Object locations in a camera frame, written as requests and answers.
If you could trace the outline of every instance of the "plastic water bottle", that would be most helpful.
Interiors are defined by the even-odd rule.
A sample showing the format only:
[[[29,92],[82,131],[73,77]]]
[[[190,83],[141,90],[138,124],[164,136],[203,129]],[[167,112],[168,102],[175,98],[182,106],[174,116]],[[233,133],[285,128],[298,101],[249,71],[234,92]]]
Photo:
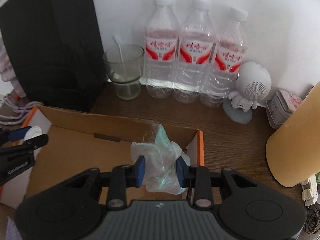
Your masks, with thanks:
[[[179,22],[173,0],[154,0],[156,9],[145,27],[145,76],[154,98],[166,98],[172,90],[178,46]]]
[[[209,0],[192,0],[192,11],[180,27],[173,96],[182,103],[197,100],[210,59],[215,35],[209,16],[210,7]]]
[[[248,48],[244,31],[248,13],[236,8],[230,8],[229,12],[228,23],[217,34],[216,55],[205,72],[201,87],[200,100],[209,107],[219,106],[228,96]]]

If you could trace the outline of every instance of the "open cardboard box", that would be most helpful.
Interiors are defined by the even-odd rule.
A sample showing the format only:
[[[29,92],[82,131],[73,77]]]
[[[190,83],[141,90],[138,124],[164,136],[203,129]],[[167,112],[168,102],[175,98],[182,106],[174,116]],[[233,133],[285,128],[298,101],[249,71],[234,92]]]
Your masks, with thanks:
[[[6,183],[1,204],[17,208],[23,198],[37,194],[88,168],[111,171],[121,164],[133,164],[132,142],[142,142],[154,122],[41,106],[34,108],[23,126],[40,126],[49,143],[35,152],[36,165]],[[175,141],[190,157],[191,164],[203,165],[203,133],[199,130],[164,124],[171,141]],[[105,203],[104,188],[100,203]],[[182,195],[150,193],[145,187],[127,189],[132,199],[181,199]]]

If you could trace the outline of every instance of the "bottle label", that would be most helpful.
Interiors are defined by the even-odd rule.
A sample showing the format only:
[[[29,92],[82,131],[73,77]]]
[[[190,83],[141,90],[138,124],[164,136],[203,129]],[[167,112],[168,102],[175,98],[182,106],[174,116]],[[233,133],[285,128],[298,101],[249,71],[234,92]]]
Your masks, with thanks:
[[[193,64],[209,62],[213,42],[196,40],[180,41],[179,61]]]
[[[177,39],[157,39],[146,37],[146,58],[157,61],[174,61]]]
[[[217,55],[214,63],[220,68],[220,70],[230,73],[237,73],[242,63],[243,53],[234,52],[230,49],[226,49],[217,45]]]

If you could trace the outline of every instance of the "yellow cylinder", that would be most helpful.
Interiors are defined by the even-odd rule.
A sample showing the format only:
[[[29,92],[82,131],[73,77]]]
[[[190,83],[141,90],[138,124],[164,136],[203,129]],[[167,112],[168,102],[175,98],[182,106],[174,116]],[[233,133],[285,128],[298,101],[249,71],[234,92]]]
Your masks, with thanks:
[[[266,157],[272,175],[285,187],[320,172],[320,82],[270,136]]]

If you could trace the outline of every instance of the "wooden table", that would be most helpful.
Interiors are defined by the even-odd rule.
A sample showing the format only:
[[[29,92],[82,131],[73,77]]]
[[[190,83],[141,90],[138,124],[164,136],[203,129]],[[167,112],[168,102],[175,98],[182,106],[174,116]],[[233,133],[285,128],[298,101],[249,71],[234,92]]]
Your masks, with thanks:
[[[145,86],[134,100],[119,99],[107,84],[91,109],[92,113],[127,116],[153,120],[158,123],[187,126],[204,133],[204,165],[210,171],[232,167],[245,175],[268,185],[303,205],[301,186],[286,188],[271,175],[265,157],[265,146],[275,131],[268,123],[266,111],[258,107],[252,111],[252,120],[246,125],[229,119],[222,107],[208,108],[199,100],[185,105],[172,95],[166,99],[152,98]],[[316,235],[302,232],[299,240],[316,239]]]

